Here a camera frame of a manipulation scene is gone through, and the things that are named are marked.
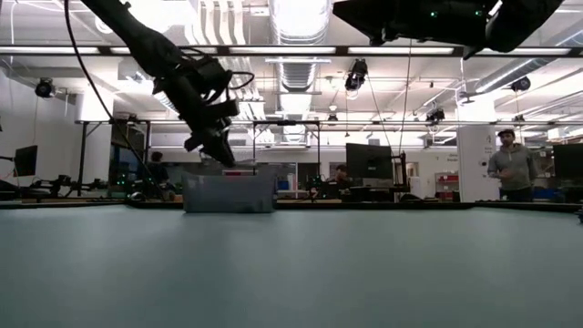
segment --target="computer monitor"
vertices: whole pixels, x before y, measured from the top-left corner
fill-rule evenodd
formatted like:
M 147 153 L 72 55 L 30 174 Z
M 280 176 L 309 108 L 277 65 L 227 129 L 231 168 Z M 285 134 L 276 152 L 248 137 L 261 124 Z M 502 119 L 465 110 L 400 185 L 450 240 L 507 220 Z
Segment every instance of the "computer monitor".
M 346 144 L 346 167 L 352 179 L 393 179 L 391 148 Z
M 15 175 L 27 177 L 36 175 L 36 154 L 38 146 L 17 149 L 15 154 Z
M 583 169 L 577 159 L 583 158 L 583 144 L 553 146 L 555 177 L 559 179 L 583 179 Z

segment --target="translucent storage container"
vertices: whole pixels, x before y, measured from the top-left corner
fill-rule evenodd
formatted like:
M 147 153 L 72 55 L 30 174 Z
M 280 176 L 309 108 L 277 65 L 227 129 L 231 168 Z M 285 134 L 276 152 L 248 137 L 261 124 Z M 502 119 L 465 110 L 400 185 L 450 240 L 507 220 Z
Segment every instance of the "translucent storage container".
M 187 213 L 271 213 L 277 201 L 276 176 L 263 169 L 255 176 L 182 175 Z

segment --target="person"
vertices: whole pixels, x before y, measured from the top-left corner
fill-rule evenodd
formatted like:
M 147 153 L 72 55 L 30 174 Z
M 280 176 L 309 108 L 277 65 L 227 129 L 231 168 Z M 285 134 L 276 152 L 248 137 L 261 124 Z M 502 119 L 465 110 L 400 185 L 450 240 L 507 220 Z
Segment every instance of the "person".
M 152 179 L 156 181 L 157 184 L 168 183 L 169 176 L 166 168 L 162 166 L 162 157 L 164 155 L 159 151 L 154 151 L 150 157 L 151 161 L 148 163 L 148 170 L 152 173 Z
M 344 164 L 336 167 L 336 175 L 333 179 L 328 179 L 328 181 L 336 182 L 338 190 L 347 190 L 353 185 L 352 180 L 348 178 L 348 169 Z
M 506 129 L 498 133 L 502 147 L 490 159 L 488 175 L 500 179 L 501 194 L 513 202 L 531 202 L 532 186 L 537 168 L 530 150 L 515 143 L 514 131 Z

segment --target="table surface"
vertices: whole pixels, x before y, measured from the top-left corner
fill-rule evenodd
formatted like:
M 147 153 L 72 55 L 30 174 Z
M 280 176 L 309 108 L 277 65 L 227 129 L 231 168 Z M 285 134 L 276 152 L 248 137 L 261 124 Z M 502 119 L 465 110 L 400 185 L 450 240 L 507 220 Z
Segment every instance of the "table surface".
M 517 210 L 0 210 L 0 327 L 580 328 L 582 251 Z

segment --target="gray hoodie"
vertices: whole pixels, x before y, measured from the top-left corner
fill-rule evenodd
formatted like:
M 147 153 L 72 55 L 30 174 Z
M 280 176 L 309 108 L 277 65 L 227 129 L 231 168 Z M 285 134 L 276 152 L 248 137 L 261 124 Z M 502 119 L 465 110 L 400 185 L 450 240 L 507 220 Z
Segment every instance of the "gray hoodie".
M 502 190 L 521 190 L 532 186 L 537 177 L 537 168 L 528 148 L 515 144 L 513 148 L 501 147 L 490 159 L 488 175 L 498 178 L 503 169 L 512 172 L 512 178 L 502 179 Z

